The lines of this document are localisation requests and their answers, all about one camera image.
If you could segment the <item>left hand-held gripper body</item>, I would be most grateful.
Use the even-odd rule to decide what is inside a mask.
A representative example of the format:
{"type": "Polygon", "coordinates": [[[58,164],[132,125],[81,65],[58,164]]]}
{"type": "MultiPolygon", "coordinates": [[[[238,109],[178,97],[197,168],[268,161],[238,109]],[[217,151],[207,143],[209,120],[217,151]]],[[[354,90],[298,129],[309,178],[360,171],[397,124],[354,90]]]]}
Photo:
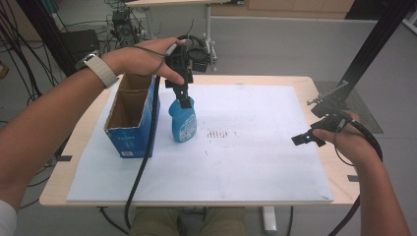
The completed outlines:
{"type": "Polygon", "coordinates": [[[191,84],[194,72],[205,73],[210,64],[209,50],[206,43],[194,35],[181,35],[181,44],[165,57],[165,64],[178,73],[186,84],[191,84]]]}

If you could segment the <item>person's legs in khaki trousers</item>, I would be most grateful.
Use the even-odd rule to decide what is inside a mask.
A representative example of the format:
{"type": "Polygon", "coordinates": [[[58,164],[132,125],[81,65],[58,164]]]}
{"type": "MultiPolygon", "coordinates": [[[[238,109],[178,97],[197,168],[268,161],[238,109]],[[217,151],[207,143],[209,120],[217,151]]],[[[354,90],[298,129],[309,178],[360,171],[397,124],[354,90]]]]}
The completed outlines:
{"type": "MultiPolygon", "coordinates": [[[[176,207],[138,207],[129,236],[186,236],[176,207]]],[[[243,207],[210,207],[198,236],[249,236],[243,207]]]]}

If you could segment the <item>white table leg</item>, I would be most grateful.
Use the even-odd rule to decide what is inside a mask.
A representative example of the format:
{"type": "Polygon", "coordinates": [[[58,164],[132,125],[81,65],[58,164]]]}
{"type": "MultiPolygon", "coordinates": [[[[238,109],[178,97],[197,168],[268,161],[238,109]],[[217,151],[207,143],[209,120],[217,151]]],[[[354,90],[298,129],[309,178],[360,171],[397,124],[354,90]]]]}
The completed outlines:
{"type": "Polygon", "coordinates": [[[273,206],[262,207],[263,229],[267,235],[277,233],[275,211],[273,206]]]}

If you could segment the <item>blue plastic bottle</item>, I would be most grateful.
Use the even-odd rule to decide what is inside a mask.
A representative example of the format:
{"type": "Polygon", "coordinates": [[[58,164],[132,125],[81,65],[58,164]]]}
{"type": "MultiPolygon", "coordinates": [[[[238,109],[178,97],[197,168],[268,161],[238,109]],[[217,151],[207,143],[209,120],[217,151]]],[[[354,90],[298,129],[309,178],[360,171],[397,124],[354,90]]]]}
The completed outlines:
{"type": "Polygon", "coordinates": [[[178,99],[174,100],[168,113],[171,116],[171,133],[176,143],[184,143],[192,139],[197,133],[197,117],[194,100],[190,108],[182,108],[178,99]]]}

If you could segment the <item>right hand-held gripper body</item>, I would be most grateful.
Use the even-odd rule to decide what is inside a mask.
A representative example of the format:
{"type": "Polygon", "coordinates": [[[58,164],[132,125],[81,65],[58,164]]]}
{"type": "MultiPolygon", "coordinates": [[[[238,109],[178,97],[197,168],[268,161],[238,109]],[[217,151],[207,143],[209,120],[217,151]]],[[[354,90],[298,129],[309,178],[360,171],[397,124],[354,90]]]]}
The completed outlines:
{"type": "Polygon", "coordinates": [[[342,109],[340,98],[335,95],[347,86],[348,82],[342,81],[335,88],[320,93],[317,98],[307,102],[308,105],[315,104],[311,111],[320,118],[320,121],[311,125],[311,129],[308,131],[309,140],[317,139],[313,134],[316,129],[338,133],[352,121],[352,118],[342,109]]]}

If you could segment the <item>grey electronic device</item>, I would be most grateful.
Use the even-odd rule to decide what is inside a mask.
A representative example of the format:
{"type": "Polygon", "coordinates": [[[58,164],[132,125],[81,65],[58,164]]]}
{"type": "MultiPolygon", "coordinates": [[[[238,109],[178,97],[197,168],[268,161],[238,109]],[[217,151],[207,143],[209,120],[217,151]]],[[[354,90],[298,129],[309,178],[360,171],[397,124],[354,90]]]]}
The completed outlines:
{"type": "Polygon", "coordinates": [[[138,42],[136,30],[132,25],[130,11],[114,11],[112,15],[113,32],[121,47],[138,42]]]}

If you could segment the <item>person's left hand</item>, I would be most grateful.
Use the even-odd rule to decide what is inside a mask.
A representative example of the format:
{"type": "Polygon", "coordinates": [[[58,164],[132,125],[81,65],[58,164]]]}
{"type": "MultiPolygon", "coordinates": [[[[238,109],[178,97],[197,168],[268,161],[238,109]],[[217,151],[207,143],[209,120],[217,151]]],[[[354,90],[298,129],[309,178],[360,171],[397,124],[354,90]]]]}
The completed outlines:
{"type": "Polygon", "coordinates": [[[116,76],[125,73],[157,75],[176,85],[183,85],[184,79],[165,64],[166,51],[174,44],[181,44],[181,41],[176,37],[147,40],[108,52],[101,59],[116,76]]]}

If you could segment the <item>blue cardboard box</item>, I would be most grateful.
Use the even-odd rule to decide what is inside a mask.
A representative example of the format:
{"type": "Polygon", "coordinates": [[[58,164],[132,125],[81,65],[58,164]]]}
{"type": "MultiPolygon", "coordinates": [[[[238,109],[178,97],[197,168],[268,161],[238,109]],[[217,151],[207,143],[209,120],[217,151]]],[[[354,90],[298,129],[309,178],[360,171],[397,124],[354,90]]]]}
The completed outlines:
{"type": "Polygon", "coordinates": [[[116,90],[104,132],[122,158],[146,156],[152,118],[159,112],[155,83],[156,76],[125,74],[116,90]]]}

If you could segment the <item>white background table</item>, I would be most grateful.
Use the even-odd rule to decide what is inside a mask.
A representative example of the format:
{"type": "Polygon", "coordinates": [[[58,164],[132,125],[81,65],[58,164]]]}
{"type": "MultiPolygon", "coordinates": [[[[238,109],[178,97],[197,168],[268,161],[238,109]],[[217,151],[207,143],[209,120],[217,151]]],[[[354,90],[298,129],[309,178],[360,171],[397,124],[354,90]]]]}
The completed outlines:
{"type": "Polygon", "coordinates": [[[140,9],[146,16],[147,37],[194,36],[206,47],[213,71],[217,55],[211,38],[211,6],[230,0],[132,0],[126,6],[140,9]]]}

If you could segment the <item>wristwatch with white band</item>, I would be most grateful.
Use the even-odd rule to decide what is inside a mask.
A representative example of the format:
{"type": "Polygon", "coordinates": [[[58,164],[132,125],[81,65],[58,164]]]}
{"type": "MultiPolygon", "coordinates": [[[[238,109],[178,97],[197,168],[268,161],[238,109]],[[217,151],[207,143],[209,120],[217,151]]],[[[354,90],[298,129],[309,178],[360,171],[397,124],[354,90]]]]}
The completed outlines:
{"type": "Polygon", "coordinates": [[[96,51],[81,59],[75,65],[75,68],[78,71],[82,70],[83,68],[91,69],[103,82],[107,89],[111,88],[118,81],[118,77],[113,73],[111,68],[98,56],[96,51]]]}

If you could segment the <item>light wooden table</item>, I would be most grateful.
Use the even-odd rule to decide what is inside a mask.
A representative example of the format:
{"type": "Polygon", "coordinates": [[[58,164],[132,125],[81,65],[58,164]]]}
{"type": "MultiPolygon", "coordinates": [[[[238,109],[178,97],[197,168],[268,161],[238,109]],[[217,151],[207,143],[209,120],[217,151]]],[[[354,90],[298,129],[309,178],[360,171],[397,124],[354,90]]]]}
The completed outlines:
{"type": "MultiPolygon", "coordinates": [[[[197,75],[192,85],[248,85],[248,86],[290,86],[295,89],[296,95],[301,105],[305,119],[310,125],[316,122],[316,117],[311,113],[307,102],[317,96],[318,91],[308,77],[280,77],[280,76],[221,76],[221,75],[197,75]]],[[[40,197],[40,202],[49,207],[75,207],[75,206],[121,206],[126,202],[131,202],[135,206],[142,207],[248,207],[248,206],[279,206],[279,205],[321,205],[321,204],[262,204],[262,205],[186,205],[186,206],[153,206],[138,205],[132,200],[123,203],[111,202],[70,202],[67,199],[73,184],[77,167],[81,156],[86,149],[97,122],[100,119],[106,120],[109,114],[111,103],[115,97],[115,89],[103,92],[94,104],[89,108],[82,120],[78,123],[74,133],[68,142],[64,152],[69,155],[69,160],[60,161],[46,184],[40,197]]],[[[328,183],[333,194],[333,200],[327,204],[350,205],[358,195],[358,185],[349,181],[349,176],[353,175],[352,167],[339,161],[334,153],[332,145],[317,147],[320,161],[324,172],[328,177],[328,183]]]]}

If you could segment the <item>black case on floor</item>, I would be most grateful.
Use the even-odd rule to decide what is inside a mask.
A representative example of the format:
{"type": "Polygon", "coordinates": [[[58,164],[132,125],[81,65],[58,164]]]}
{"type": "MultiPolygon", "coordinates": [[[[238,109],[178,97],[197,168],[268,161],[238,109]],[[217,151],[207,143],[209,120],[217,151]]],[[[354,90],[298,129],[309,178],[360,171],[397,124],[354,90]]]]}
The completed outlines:
{"type": "Polygon", "coordinates": [[[76,61],[99,49],[99,40],[93,29],[62,32],[61,37],[76,61]]]}

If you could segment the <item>white table mat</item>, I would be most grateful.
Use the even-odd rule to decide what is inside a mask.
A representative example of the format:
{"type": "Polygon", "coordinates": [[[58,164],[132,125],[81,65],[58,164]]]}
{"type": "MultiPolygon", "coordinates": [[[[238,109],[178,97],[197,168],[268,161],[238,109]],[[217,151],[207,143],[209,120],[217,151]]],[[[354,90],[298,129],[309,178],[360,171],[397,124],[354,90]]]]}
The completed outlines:
{"type": "Polygon", "coordinates": [[[175,95],[159,90],[160,110],[149,160],[122,158],[98,120],[67,196],[70,202],[138,205],[325,204],[333,200],[315,144],[290,86],[192,85],[197,133],[171,134],[175,95]]]}

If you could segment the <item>person's right hand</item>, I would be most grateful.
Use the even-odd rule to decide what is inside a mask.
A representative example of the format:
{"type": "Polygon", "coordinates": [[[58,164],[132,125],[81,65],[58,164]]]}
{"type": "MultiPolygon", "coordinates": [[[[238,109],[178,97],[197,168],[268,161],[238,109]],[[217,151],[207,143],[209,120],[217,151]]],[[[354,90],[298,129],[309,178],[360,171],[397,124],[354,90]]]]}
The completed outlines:
{"type": "Polygon", "coordinates": [[[355,166],[357,171],[374,169],[383,165],[365,136],[351,124],[347,124],[339,132],[314,129],[313,135],[332,143],[355,166]]]}

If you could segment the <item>black metal frame post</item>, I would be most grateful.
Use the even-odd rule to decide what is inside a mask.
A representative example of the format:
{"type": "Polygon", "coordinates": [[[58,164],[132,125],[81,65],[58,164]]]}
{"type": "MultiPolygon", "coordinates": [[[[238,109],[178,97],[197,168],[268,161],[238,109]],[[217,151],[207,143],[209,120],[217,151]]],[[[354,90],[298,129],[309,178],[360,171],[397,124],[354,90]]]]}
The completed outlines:
{"type": "Polygon", "coordinates": [[[353,91],[414,2],[415,0],[392,0],[388,5],[343,75],[341,81],[345,85],[337,92],[340,96],[347,97],[353,91]]]}
{"type": "Polygon", "coordinates": [[[63,73],[67,77],[76,73],[75,59],[64,43],[54,19],[43,6],[41,0],[16,1],[63,73]]]}

